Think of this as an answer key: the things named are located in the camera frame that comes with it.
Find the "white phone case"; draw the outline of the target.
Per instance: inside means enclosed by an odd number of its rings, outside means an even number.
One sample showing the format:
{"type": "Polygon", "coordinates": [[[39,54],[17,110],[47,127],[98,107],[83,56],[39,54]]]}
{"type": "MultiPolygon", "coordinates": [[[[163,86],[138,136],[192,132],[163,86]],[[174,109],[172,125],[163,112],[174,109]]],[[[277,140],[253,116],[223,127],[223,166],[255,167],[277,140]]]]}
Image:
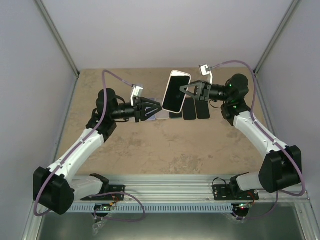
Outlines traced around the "white phone case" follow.
{"type": "Polygon", "coordinates": [[[167,120],[170,118],[170,113],[166,110],[162,110],[156,114],[157,120],[167,120]]]}

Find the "blue phone black screen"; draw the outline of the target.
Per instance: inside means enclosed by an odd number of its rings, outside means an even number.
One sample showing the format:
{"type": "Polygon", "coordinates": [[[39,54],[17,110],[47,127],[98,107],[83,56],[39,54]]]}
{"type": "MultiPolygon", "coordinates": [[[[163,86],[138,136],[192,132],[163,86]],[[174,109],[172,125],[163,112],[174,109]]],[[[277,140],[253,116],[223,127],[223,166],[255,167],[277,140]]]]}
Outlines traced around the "blue phone black screen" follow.
{"type": "Polygon", "coordinates": [[[169,113],[170,119],[181,119],[182,117],[183,117],[183,114],[181,112],[180,113],[173,113],[173,112],[169,113]]]}

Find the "lavender phone case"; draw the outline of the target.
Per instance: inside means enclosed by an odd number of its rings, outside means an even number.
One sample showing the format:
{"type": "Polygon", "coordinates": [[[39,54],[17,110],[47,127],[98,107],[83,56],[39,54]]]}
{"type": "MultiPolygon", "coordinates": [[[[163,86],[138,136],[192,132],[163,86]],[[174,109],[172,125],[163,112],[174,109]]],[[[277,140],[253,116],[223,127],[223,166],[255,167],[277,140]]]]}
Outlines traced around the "lavender phone case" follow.
{"type": "MultiPolygon", "coordinates": [[[[152,100],[152,101],[155,101],[156,99],[155,98],[153,98],[153,97],[150,97],[149,98],[149,100],[152,100]]],[[[148,118],[147,119],[147,121],[155,121],[156,120],[156,114],[155,114],[155,109],[154,110],[152,110],[151,112],[150,112],[150,114],[151,114],[151,117],[150,118],[148,118]]]]}

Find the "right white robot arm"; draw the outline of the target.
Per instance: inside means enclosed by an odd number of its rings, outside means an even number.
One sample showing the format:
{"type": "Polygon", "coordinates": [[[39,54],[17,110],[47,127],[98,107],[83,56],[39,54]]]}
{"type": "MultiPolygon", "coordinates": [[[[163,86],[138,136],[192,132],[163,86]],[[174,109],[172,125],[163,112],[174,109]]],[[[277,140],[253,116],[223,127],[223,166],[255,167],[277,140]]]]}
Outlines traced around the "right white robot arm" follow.
{"type": "Polygon", "coordinates": [[[243,173],[230,180],[229,193],[236,200],[242,199],[250,190],[263,189],[268,193],[302,184],[302,152],[277,139],[264,127],[253,113],[245,96],[249,92],[249,80],[243,74],[235,74],[225,85],[195,81],[179,90],[200,101],[222,101],[221,114],[229,124],[243,133],[263,157],[258,172],[243,173]]]}

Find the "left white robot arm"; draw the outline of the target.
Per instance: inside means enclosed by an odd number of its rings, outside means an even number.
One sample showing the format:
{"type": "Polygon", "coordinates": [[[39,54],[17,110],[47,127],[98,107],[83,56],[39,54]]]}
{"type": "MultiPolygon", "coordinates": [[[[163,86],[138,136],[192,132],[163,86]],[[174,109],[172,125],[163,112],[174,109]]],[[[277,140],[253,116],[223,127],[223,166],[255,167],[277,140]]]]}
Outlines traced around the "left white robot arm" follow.
{"type": "Polygon", "coordinates": [[[92,173],[83,180],[75,180],[76,173],[111,137],[117,123],[125,123],[131,118],[137,123],[144,122],[161,110],[161,104],[154,100],[134,96],[131,102],[125,102],[113,89],[101,90],[96,108],[79,139],[61,158],[34,172],[34,208],[41,204],[47,210],[63,215],[75,201],[107,198],[113,188],[106,177],[92,173]]]}

